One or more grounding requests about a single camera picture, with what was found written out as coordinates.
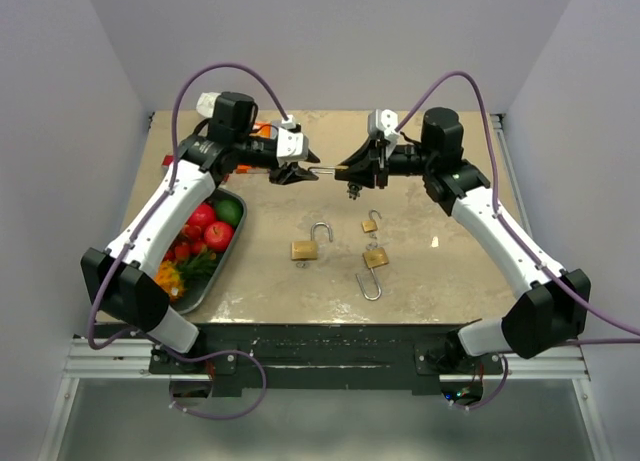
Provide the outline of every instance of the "orange flower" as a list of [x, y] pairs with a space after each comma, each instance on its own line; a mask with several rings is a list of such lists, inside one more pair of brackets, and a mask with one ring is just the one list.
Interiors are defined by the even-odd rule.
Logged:
[[158, 268], [154, 281], [169, 295], [169, 301], [175, 303], [184, 295], [184, 282], [180, 272], [171, 261], [163, 261]]

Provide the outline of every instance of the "padlock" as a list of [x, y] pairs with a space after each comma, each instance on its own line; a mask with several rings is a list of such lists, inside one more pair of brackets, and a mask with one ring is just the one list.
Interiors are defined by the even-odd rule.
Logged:
[[291, 259], [293, 261], [308, 261], [318, 259], [318, 243], [315, 241], [314, 231], [318, 226], [324, 226], [329, 231], [329, 242], [333, 242], [333, 230], [327, 223], [319, 222], [311, 226], [310, 241], [294, 241], [291, 243]]
[[382, 215], [375, 209], [372, 209], [371, 211], [369, 211], [369, 219], [362, 222], [362, 230], [365, 233], [371, 233], [372, 231], [378, 230], [378, 224], [373, 219], [373, 213], [376, 213], [378, 217], [382, 219]]
[[364, 262], [367, 265], [367, 268], [369, 268], [369, 271], [371, 271], [371, 276], [373, 276], [373, 281], [376, 284], [377, 293], [375, 296], [367, 294], [360, 275], [356, 274], [356, 279], [358, 280], [358, 284], [360, 285], [360, 291], [362, 291], [362, 295], [369, 301], [377, 301], [378, 299], [380, 299], [380, 296], [382, 296], [382, 288], [380, 287], [380, 282], [378, 281], [378, 277], [376, 276], [376, 271], [374, 268], [379, 268], [380, 266], [389, 264], [389, 257], [387, 256], [384, 248], [368, 249], [368, 251], [362, 253], [362, 257], [364, 258]]
[[367, 268], [373, 269], [389, 264], [389, 257], [384, 248], [375, 248], [362, 253]]

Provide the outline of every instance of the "cable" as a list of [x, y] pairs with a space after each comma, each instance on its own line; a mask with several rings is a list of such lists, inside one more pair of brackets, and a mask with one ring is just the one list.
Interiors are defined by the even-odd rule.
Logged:
[[187, 92], [187, 89], [189, 89], [191, 84], [193, 84], [193, 82], [196, 79], [198, 79], [203, 74], [208, 73], [209, 71], [213, 71], [214, 69], [219, 69], [219, 68], [239, 69], [240, 71], [244, 71], [245, 73], [248, 73], [251, 76], [253, 76], [264, 87], [264, 89], [267, 90], [267, 93], [269, 93], [269, 96], [271, 96], [271, 99], [273, 99], [273, 102], [275, 103], [276, 107], [278, 108], [278, 111], [280, 111], [280, 114], [282, 115], [282, 117], [284, 119], [287, 119], [287, 117], [288, 117], [286, 111], [284, 110], [284, 108], [282, 107], [282, 104], [280, 103], [280, 100], [278, 99], [276, 94], [273, 92], [273, 89], [271, 89], [271, 86], [269, 86], [269, 84], [264, 80], [264, 78], [262, 76], [260, 76], [257, 72], [255, 72], [253, 69], [251, 69], [248, 66], [245, 66], [243, 64], [239, 64], [239, 63], [217, 63], [217, 64], [212, 64], [210, 66], [202, 68], [200, 71], [198, 71], [195, 74], [193, 74], [187, 80], [187, 82], [182, 86], [182, 88], [178, 92], [178, 95], [176, 96], [175, 103], [173, 105], [173, 111], [171, 112], [171, 148], [172, 148], [172, 151], [173, 151], [173, 164], [172, 164], [172, 169], [171, 169], [171, 178], [169, 180], [169, 187], [165, 191], [162, 192], [162, 194], [158, 197], [156, 202], [153, 203], [151, 208], [149, 208], [149, 210], [142, 217], [142, 219], [140, 220], [138, 225], [135, 228], [133, 228], [133, 230], [131, 232], [131, 236], [129, 237], [129, 241], [124, 244], [124, 246], [122, 248], [122, 251], [118, 254], [118, 256], [116, 256], [116, 259], [114, 260], [113, 264], [111, 265], [111, 267], [107, 271], [106, 276], [104, 277], [104, 279], [102, 280], [102, 283], [100, 284], [100, 287], [98, 288], [98, 292], [96, 293], [96, 297], [95, 297], [95, 299], [93, 301], [93, 305], [91, 306], [91, 311], [89, 313], [89, 320], [88, 320], [88, 326], [87, 326], [87, 341], [89, 343], [89, 346], [92, 349], [95, 349], [95, 350], [103, 349], [103, 348], [109, 346], [116, 339], [124, 336], [127, 332], [129, 332], [132, 329], [131, 327], [126, 327], [123, 330], [121, 330], [121, 331], [117, 332], [116, 334], [114, 334], [113, 336], [111, 336], [109, 339], [107, 339], [102, 344], [98, 344], [98, 343], [95, 342], [96, 315], [98, 314], [98, 311], [100, 310], [100, 305], [102, 304], [102, 300], [103, 300], [104, 295], [105, 295], [105, 293], [107, 291], [107, 288], [109, 287], [109, 284], [111, 283], [111, 280], [113, 279], [113, 276], [115, 275], [117, 269], [120, 267], [120, 263], [125, 258], [127, 251], [129, 251], [129, 249], [131, 249], [133, 247], [133, 243], [135, 242], [136, 238], [140, 234], [140, 231], [142, 231], [144, 226], [147, 224], [149, 219], [151, 219], [153, 214], [158, 210], [160, 205], [162, 205], [164, 200], [169, 197], [171, 191], [173, 190], [173, 186], [175, 185], [176, 176], [178, 175], [178, 169], [177, 169], [177, 163], [178, 163], [178, 112], [180, 111], [180, 104], [182, 103], [182, 98], [184, 98], [184, 95]]
[[260, 131], [262, 131], [262, 128], [266, 128], [267, 126], [270, 127], [270, 128], [275, 129], [276, 131], [278, 131], [278, 129], [280, 129], [278, 126], [276, 126], [274, 124], [262, 124], [260, 127], [252, 129], [251, 130], [251, 134], [257, 134]]
[[574, 292], [564, 281], [558, 278], [549, 268], [547, 268], [545, 263], [543, 263], [542, 260], [536, 255], [536, 253], [533, 252], [531, 248], [529, 248], [529, 246], [527, 246], [524, 240], [520, 238], [520, 236], [518, 236], [518, 234], [509, 225], [507, 220], [504, 219], [504, 217], [502, 216], [500, 212], [500, 204], [499, 204], [499, 198], [498, 198], [498, 163], [496, 161], [495, 150], [493, 149], [493, 144], [491, 142], [491, 131], [489, 128], [489, 120], [487, 119], [484, 100], [482, 99], [482, 95], [480, 94], [480, 89], [478, 88], [478, 84], [471, 77], [471, 75], [469, 75], [464, 71], [450, 71], [440, 76], [429, 87], [429, 89], [427, 89], [427, 91], [422, 95], [422, 97], [413, 106], [413, 108], [411, 108], [411, 111], [409, 111], [409, 113], [404, 117], [404, 119], [400, 121], [400, 123], [396, 127], [396, 131], [399, 132], [409, 122], [409, 120], [413, 117], [413, 115], [418, 111], [418, 109], [420, 109], [420, 107], [424, 104], [427, 98], [429, 98], [429, 96], [433, 94], [433, 92], [438, 88], [438, 86], [440, 86], [447, 79], [454, 76], [461, 76], [465, 78], [467, 81], [469, 81], [469, 84], [471, 84], [471, 87], [473, 88], [473, 91], [478, 100], [480, 116], [482, 117], [482, 126], [484, 128], [484, 135], [487, 142], [487, 150], [489, 152], [489, 160], [491, 161], [491, 176], [493, 178], [492, 179], [493, 181], [492, 205], [493, 205], [493, 212], [496, 219], [498, 219], [500, 224], [507, 231], [509, 236], [511, 236], [511, 238], [518, 244], [518, 246], [520, 246], [522, 250], [525, 253], [527, 253], [529, 258], [531, 258], [531, 260], [535, 263], [535, 265], [539, 266], [542, 272], [546, 274], [551, 280], [553, 280], [553, 282], [556, 283], [558, 287], [560, 287], [560, 289], [562, 289], [567, 295], [569, 295], [576, 303], [578, 303], [581, 307], [583, 307], [584, 309], [586, 309], [587, 311], [589, 311], [591, 314], [601, 319], [602, 321], [612, 326], [615, 326], [616, 328], [619, 328], [623, 331], [626, 331], [628, 333], [634, 334], [636, 336], [640, 336], [640, 328], [636, 328], [634, 326], [625, 324], [622, 321], [618, 321], [615, 318], [606, 314], [604, 311], [601, 311], [600, 309], [590, 305], [587, 301], [582, 299], [582, 297], [579, 294]]
[[602, 344], [640, 344], [638, 338], [570, 339], [560, 346], [587, 346]]
[[187, 413], [192, 416], [197, 416], [198, 418], [213, 419], [213, 420], [237, 419], [242, 416], [245, 416], [246, 414], [249, 414], [251, 411], [256, 409], [264, 399], [265, 395], [267, 394], [267, 374], [265, 373], [264, 368], [258, 362], [257, 359], [245, 353], [244, 351], [238, 351], [236, 349], [227, 349], [225, 351], [217, 351], [215, 353], [209, 353], [205, 356], [200, 356], [198, 358], [185, 358], [184, 356], [180, 355], [179, 353], [176, 353], [172, 349], [165, 347], [165, 350], [169, 353], [169, 355], [171, 355], [172, 357], [174, 357], [175, 359], [183, 363], [199, 363], [202, 361], [207, 361], [212, 358], [216, 358], [218, 356], [229, 356], [229, 355], [243, 356], [256, 365], [256, 367], [258, 368], [258, 371], [260, 371], [260, 376], [262, 377], [262, 387], [260, 389], [260, 394], [258, 395], [258, 398], [248, 408], [245, 408], [242, 411], [239, 411], [234, 414], [209, 414], [209, 413], [203, 413], [202, 411], [196, 411], [194, 409], [190, 409], [185, 406], [182, 406], [176, 400], [175, 396], [173, 395], [173, 390], [171, 388], [169, 388], [169, 399], [171, 400], [171, 404], [169, 405], [169, 407], [177, 406], [178, 409], [180, 409], [180, 411], [182, 411], [183, 413]]
[[204, 118], [202, 121], [200, 121], [198, 124], [196, 124], [196, 127], [193, 128], [193, 134], [195, 134], [196, 136], [200, 135], [200, 132], [204, 129], [204, 127], [209, 124], [209, 121], [211, 120], [211, 118]]
[[498, 387], [494, 389], [489, 396], [483, 396], [483, 398], [477, 403], [463, 406], [461, 404], [456, 404], [453, 401], [449, 401], [449, 406], [454, 406], [464, 411], [474, 411], [476, 409], [480, 409], [483, 406], [486, 406], [500, 394], [500, 392], [504, 389], [505, 384], [507, 384], [507, 377], [509, 376], [509, 361], [507, 360], [507, 357], [502, 354], [499, 354], [498, 356], [500, 356], [500, 359], [502, 360], [503, 371], [502, 379], [500, 380], [500, 384], [498, 384]]

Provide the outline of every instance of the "red tomato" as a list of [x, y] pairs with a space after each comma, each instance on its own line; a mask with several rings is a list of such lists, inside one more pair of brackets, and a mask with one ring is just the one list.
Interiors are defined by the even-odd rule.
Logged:
[[204, 241], [198, 239], [191, 245], [191, 254], [194, 256], [199, 255], [200, 253], [204, 253], [207, 250], [207, 245], [204, 244]]
[[199, 226], [201, 229], [204, 229], [215, 220], [216, 213], [213, 208], [206, 203], [202, 203], [196, 208], [191, 216], [189, 216], [187, 224], [189, 226]]
[[202, 234], [202, 228], [200, 226], [190, 226], [185, 224], [182, 228], [182, 234], [184, 234], [191, 241], [197, 241]]
[[186, 261], [191, 256], [191, 248], [187, 243], [179, 244], [173, 251], [178, 261]]
[[204, 231], [204, 242], [218, 253], [229, 247], [231, 238], [233, 238], [233, 228], [222, 221], [212, 223]]

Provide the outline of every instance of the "beige countertop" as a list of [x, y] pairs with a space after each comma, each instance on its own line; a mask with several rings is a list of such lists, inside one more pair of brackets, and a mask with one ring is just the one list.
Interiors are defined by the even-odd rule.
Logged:
[[[368, 112], [293, 112], [323, 166], [339, 164], [366, 139]], [[259, 119], [277, 119], [261, 111]], [[179, 139], [201, 118], [195, 111], [179, 116]], [[406, 127], [419, 138], [421, 116]], [[480, 114], [460, 113], [465, 157], [485, 175], [491, 173]], [[170, 112], [155, 114], [125, 223], [144, 206], [162, 180], [162, 159], [170, 152]], [[518, 219], [513, 190], [501, 153], [501, 200]], [[316, 182], [275, 186], [265, 174], [232, 175], [224, 186], [244, 199], [247, 219], [235, 249], [203, 304], [186, 317], [193, 322], [265, 323], [463, 323], [501, 316], [513, 304], [500, 271], [477, 242], [426, 195], [420, 177], [391, 177], [384, 190], [363, 190], [357, 201], [344, 182], [320, 176]], [[361, 222], [376, 209], [377, 242], [390, 264], [376, 270], [383, 295], [366, 300], [355, 278], [369, 290], [373, 281], [362, 259], [372, 240]], [[317, 221], [329, 223], [334, 242], [319, 229], [319, 259], [305, 269], [290, 259], [291, 242], [309, 238]], [[98, 318], [108, 321], [100, 313]]]

